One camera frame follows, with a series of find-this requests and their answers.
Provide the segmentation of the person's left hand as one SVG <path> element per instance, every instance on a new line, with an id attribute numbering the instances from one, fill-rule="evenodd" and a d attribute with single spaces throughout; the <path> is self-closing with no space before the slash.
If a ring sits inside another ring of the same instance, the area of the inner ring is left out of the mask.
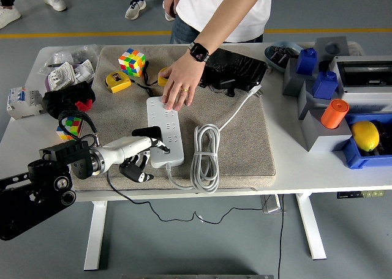
<path id="1" fill-rule="evenodd" d="M 162 95 L 167 110 L 179 111 L 184 104 L 191 105 L 204 67 L 205 63 L 196 61 L 187 50 L 171 66 L 159 72 L 159 77 L 168 78 Z"/>

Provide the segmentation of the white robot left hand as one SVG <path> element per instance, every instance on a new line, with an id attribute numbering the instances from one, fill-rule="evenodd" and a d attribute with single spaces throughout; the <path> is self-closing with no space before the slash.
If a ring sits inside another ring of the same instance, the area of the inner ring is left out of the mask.
<path id="1" fill-rule="evenodd" d="M 128 179 L 142 183 L 154 178 L 151 174 L 143 172 L 144 166 L 137 166 L 131 159 L 134 156 L 140 155 L 143 151 L 151 147 L 158 147 L 164 152 L 170 153 L 170 149 L 159 139 L 150 138 L 147 136 L 125 136 L 116 141 L 112 141 L 105 146 L 97 146 L 90 150 L 93 175 L 98 175 L 107 172 L 111 165 L 120 165 L 121 173 Z"/>

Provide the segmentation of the person's right hand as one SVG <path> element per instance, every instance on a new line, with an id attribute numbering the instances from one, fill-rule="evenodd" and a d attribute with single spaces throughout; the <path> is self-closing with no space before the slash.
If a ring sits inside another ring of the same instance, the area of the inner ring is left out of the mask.
<path id="1" fill-rule="evenodd" d="M 165 17 L 168 21 L 173 21 L 176 17 L 176 6 L 179 0 L 164 0 Z"/>

